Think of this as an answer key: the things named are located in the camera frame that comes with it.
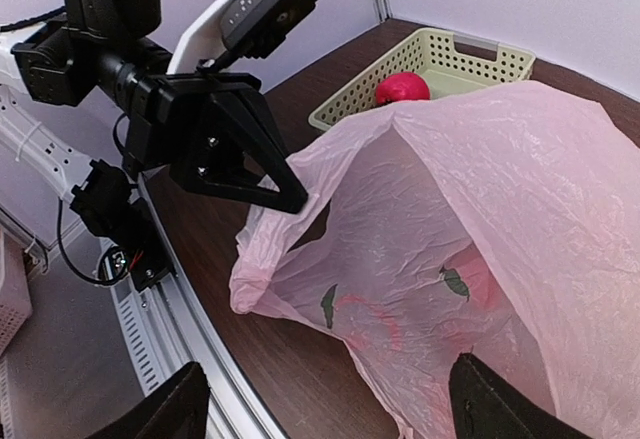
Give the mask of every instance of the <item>red ball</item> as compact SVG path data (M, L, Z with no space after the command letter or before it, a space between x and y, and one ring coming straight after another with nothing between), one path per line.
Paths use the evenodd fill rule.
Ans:
M429 86L418 74L400 72L387 77L376 89L379 106L398 101L428 101L431 99Z

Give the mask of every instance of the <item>black cable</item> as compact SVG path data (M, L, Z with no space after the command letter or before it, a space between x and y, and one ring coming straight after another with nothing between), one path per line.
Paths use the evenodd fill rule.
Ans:
M120 138L118 137L118 126L120 125L120 123L125 117L127 117L126 114L124 113L120 114L120 117L116 119L116 123L113 125L113 130L111 131L111 136L113 137L113 143L116 145L116 149L118 149L118 152L120 153L121 156L124 156L124 146L122 145L122 143L120 142Z
M93 284L94 286L114 286L118 282L120 282L122 279L127 277L127 274L129 274L129 268L126 267L126 265L122 268L120 273L113 279L100 279L99 277L91 277L91 276L87 276L86 274L83 274L71 262L71 260L69 259L69 256L67 256L67 251L65 251L64 244L62 242L62 211L63 209L64 209L64 202L62 201L62 199L59 199L58 200L58 221L56 224L56 238L58 239L58 247L60 248L60 255L62 256L62 259L67 264L69 269L71 269L71 272L73 272L76 276L78 276L83 281L88 282L89 284ZM102 256L100 257L100 261L98 261L98 276L100 276L100 270L102 269L102 266L104 265L105 260L111 254L114 254L116 252L124 253L124 250L119 247L110 247L104 254L102 254Z
M11 32L18 31L20 29L24 29L25 27L33 26L34 24L38 24L39 22L48 21L49 19L53 19L56 16L59 16L66 9L63 7L59 7L51 12L47 12L45 14L41 14L36 17L32 17L30 19L24 19L22 21L14 22L13 24L6 24L4 26L0 26L0 32Z

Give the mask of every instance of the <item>white wall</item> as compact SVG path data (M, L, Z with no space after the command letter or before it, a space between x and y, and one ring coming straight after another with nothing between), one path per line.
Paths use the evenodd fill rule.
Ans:
M640 98L640 0L391 0L395 17L531 49Z
M163 23L153 39L173 50L182 31L212 1L162 0ZM4 24L59 7L62 0L0 0L0 5L0 24ZM268 60L243 61L241 66L261 78L266 90L375 24L372 0L320 0L316 11ZM26 98L21 100L23 104L28 102ZM112 163L119 162L110 136L118 113L100 93L92 94L76 110L39 106L37 112L46 126L78 150ZM16 165L1 147L0 204L47 243L53 242L55 195L36 174ZM73 219L67 214L67 223Z

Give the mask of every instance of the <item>beige plastic basket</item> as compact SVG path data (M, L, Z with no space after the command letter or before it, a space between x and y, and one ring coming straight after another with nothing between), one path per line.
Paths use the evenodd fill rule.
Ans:
M456 51L456 43L496 51L490 61ZM423 28L411 34L316 109L309 123L328 131L342 118L372 109L375 91L388 76L415 72L429 85L431 98L464 94L503 82L531 77L536 57L505 44L460 36L443 29Z

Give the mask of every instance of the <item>white plastic part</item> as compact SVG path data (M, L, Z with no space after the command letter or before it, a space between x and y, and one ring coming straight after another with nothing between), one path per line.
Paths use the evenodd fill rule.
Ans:
M220 19L234 0L215 0L180 37L167 74L195 71L202 59L215 59L225 52Z
M73 150L22 109L6 85L0 85L0 143L26 162L65 202L73 200L71 189L81 186L91 172L91 158Z
M0 85L4 84L22 94L27 94L27 87L22 81L16 58L11 54L13 46L33 36L44 23L0 34Z
M0 229L0 354L31 312L22 249Z

